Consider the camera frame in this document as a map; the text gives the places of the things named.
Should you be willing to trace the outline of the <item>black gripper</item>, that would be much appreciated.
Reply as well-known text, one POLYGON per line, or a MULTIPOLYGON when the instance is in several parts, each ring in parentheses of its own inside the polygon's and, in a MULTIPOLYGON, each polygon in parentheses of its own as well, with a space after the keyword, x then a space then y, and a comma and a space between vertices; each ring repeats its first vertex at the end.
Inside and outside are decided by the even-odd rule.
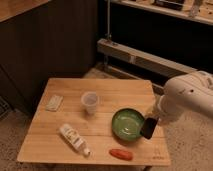
POLYGON ((153 135, 155 127, 158 123, 157 119, 147 118, 141 128, 140 134, 146 139, 150 139, 153 135))

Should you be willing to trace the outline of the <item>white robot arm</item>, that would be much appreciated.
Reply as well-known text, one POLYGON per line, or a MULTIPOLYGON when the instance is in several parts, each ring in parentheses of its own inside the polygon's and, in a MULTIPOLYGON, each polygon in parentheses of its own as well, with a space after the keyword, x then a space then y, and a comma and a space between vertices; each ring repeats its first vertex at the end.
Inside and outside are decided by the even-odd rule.
POLYGON ((150 139, 157 125, 177 121, 185 110, 213 117, 213 74, 196 71, 169 79, 140 134, 150 139))

